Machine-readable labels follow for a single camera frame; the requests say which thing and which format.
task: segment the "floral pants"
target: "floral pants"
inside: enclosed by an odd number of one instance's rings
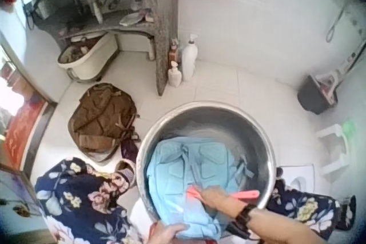
[[[276,181],[267,210],[293,218],[328,240],[340,215],[340,204],[332,197],[303,193]]]
[[[99,173],[72,158],[39,177],[35,191],[58,244],[141,244],[143,239],[126,210],[117,205],[133,181],[129,169]]]

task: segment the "doorway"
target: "doorway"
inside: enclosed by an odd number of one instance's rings
[[[29,177],[47,126],[42,117],[49,114],[50,109],[53,113],[54,106],[22,75],[2,46],[0,97],[0,163],[22,170]]]

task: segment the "stainless steel basin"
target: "stainless steel basin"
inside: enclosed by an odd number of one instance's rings
[[[148,212],[156,220],[158,214],[149,195],[146,169],[156,144],[173,135],[204,135],[224,143],[236,159],[244,156],[248,169],[254,173],[246,180],[244,190],[259,190],[257,207],[265,208],[275,184],[276,170],[269,138],[254,118],[242,110],[224,103],[201,101],[165,114],[142,141],[137,156],[137,185]]]

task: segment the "small white bottle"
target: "small white bottle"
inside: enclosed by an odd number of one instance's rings
[[[186,48],[183,50],[182,55],[182,72],[183,72],[183,81],[190,81],[194,69],[196,68],[196,58],[198,55],[198,48],[196,44],[194,44],[194,39],[197,38],[195,34],[191,34],[189,36],[189,42]]]
[[[172,68],[168,70],[168,82],[173,87],[178,87],[182,81],[182,73],[178,70],[178,63],[171,61]]]

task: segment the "black watch strap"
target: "black watch strap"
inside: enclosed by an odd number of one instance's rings
[[[241,212],[240,214],[235,218],[235,222],[237,225],[242,227],[243,229],[246,228],[246,224],[250,221],[249,213],[251,210],[256,208],[256,205],[248,204]]]

